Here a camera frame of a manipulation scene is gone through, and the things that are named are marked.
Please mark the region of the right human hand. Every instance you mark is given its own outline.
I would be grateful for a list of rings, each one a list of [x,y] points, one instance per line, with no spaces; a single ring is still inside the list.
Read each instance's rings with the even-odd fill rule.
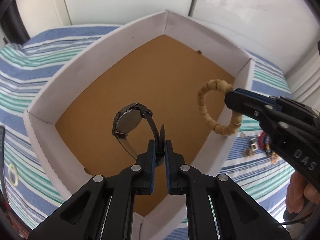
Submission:
[[[319,192],[299,172],[295,171],[287,187],[285,201],[287,211],[289,213],[300,213],[304,206],[304,198],[319,204]]]

